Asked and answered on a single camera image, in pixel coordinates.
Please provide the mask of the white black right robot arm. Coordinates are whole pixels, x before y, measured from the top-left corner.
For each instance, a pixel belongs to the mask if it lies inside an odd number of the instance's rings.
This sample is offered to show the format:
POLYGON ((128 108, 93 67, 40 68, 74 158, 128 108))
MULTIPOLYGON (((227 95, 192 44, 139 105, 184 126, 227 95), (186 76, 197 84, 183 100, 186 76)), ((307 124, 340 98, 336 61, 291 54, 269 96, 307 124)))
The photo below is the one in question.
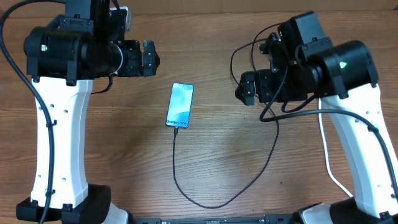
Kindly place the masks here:
POLYGON ((261 42, 270 67, 241 75, 235 91, 245 105, 299 101, 283 118, 308 116, 317 98, 338 133, 353 178, 354 194, 316 203, 290 216, 291 223, 396 223, 397 157, 382 114, 379 75, 364 43, 333 45, 309 11, 277 25, 261 42))

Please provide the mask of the Galaxy S24+ smartphone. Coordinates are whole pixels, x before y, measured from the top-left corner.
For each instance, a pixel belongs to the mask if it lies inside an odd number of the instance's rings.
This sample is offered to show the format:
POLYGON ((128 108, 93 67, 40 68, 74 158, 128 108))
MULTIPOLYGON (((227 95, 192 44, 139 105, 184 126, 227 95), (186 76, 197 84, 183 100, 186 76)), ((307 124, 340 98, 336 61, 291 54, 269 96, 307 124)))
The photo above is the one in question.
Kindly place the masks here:
POLYGON ((192 110, 194 86, 174 83, 170 94, 165 124, 174 128, 188 128, 192 110))

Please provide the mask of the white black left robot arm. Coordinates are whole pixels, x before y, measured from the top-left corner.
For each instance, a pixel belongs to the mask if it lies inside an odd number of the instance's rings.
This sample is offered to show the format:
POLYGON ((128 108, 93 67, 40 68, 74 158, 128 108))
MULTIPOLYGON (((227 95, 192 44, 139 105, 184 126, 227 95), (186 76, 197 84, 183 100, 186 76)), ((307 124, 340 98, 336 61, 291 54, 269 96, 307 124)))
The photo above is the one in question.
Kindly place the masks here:
POLYGON ((93 82, 149 77, 160 58, 153 41, 126 40, 132 16, 116 1, 66 1, 65 12, 24 42, 27 74, 37 92, 37 168, 16 216, 30 222, 132 223, 107 185, 85 174, 85 124, 93 82))

